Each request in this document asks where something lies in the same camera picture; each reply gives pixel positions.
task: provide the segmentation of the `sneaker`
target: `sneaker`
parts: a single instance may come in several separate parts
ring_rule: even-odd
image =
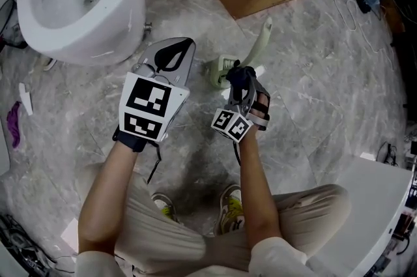
[[[151,198],[165,217],[173,220],[174,222],[179,222],[174,203],[168,196],[157,192],[156,194],[153,194]]]
[[[228,186],[220,196],[220,214],[214,226],[214,234],[222,235],[242,229],[245,223],[240,186]]]
[[[371,11],[371,7],[365,2],[365,0],[356,0],[360,11],[367,14]]]

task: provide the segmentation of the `hand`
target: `hand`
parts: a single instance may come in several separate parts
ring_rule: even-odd
[[[264,106],[266,106],[266,107],[268,107],[269,106],[269,104],[268,104],[268,97],[266,97],[266,95],[265,94],[263,94],[263,93],[259,93],[258,95],[257,95],[257,101],[260,103],[260,104],[263,104]],[[259,110],[256,110],[256,109],[251,109],[250,110],[250,113],[252,113],[252,114],[254,114],[255,116],[258,116],[259,118],[265,118],[265,113],[263,113],[262,111],[259,111]],[[256,125],[256,124],[254,124],[253,125],[253,127],[255,128],[255,132],[256,131],[258,131],[258,126]]]

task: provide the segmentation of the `purple object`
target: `purple object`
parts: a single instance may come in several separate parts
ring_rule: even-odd
[[[16,103],[12,106],[12,109],[7,113],[7,128],[13,136],[13,148],[15,149],[19,146],[20,143],[20,133],[19,133],[19,118],[18,118],[18,110],[20,107],[20,102],[16,101]]]

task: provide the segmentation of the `marble floor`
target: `marble floor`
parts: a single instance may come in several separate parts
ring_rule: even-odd
[[[126,72],[146,45],[173,36],[195,40],[188,80],[191,95],[162,143],[163,162],[150,190],[163,191],[180,219],[210,233],[218,195],[238,182],[231,143],[210,129],[225,99],[208,82],[207,63],[220,54],[244,57],[269,15],[273,30],[257,65],[270,92],[271,124],[259,135],[261,159],[274,194],[335,180],[349,166],[345,156],[375,154],[388,140],[402,151],[405,94],[390,33],[376,15],[349,14],[347,0],[294,0],[235,21],[219,0],[147,0],[151,35],[131,58],[107,67],[57,63],[41,70],[33,50],[5,48],[0,56],[0,117],[19,99],[18,83],[30,91],[33,115],[19,111],[20,146],[6,132],[11,169],[0,177],[0,202],[54,256],[74,251],[61,238],[78,217],[76,170],[102,162],[112,146]],[[148,176],[156,155],[147,147],[136,171]]]

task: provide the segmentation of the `beige pants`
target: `beige pants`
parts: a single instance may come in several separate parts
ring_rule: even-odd
[[[100,168],[101,164],[87,166],[78,175],[76,186],[82,201]],[[283,238],[308,257],[343,225],[351,209],[346,190],[335,184],[276,195],[274,200]],[[141,273],[155,276],[186,276],[211,265],[247,271],[250,261],[244,230],[204,237],[166,218],[136,173],[116,253]]]

